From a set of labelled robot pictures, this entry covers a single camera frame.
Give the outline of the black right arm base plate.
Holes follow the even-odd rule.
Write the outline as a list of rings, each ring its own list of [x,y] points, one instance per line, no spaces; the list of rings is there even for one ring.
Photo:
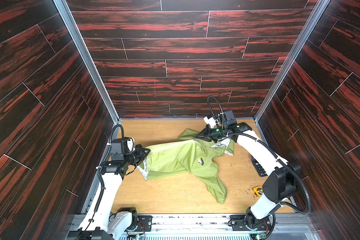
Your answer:
[[[228,226],[232,227],[233,231],[268,232],[272,223],[269,217],[258,220],[252,215],[231,215]]]

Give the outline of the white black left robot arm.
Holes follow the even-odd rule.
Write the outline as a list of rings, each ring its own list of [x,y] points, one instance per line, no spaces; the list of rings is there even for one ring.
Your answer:
[[[139,217],[135,208],[121,208],[112,214],[111,208],[129,166],[137,167],[149,152],[137,145],[134,149],[115,151],[115,160],[110,161],[106,156],[97,167],[100,183],[95,201],[78,229],[69,231],[67,240],[119,240],[124,233],[132,233],[135,240],[146,238],[146,232],[152,229],[153,217]]]

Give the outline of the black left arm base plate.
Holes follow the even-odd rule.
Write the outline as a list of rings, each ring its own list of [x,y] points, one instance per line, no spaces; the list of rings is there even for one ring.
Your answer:
[[[129,232],[150,232],[152,229],[153,216],[137,215],[133,219],[133,227],[129,228]]]

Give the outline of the green zip jacket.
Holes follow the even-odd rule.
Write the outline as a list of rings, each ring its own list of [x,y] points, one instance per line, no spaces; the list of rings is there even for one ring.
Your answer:
[[[197,139],[199,132],[186,129],[172,143],[148,146],[147,158],[138,166],[146,181],[191,173],[206,184],[207,190],[219,204],[227,198],[227,188],[218,177],[215,158],[234,155],[234,141],[225,139],[214,143]]]

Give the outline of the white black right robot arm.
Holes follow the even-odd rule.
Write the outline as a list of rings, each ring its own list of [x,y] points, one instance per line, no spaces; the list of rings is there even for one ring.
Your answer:
[[[261,230],[269,218],[282,206],[288,206],[296,212],[309,215],[312,210],[311,199],[303,180],[300,177],[301,167],[290,164],[264,143],[246,123],[234,123],[228,127],[206,126],[197,138],[207,142],[219,143],[226,139],[233,140],[246,149],[265,170],[268,178],[263,183],[263,194],[254,205],[249,207],[243,220],[230,221],[232,226],[244,224],[251,231]],[[285,200],[294,195],[298,190],[303,192],[305,209]]]

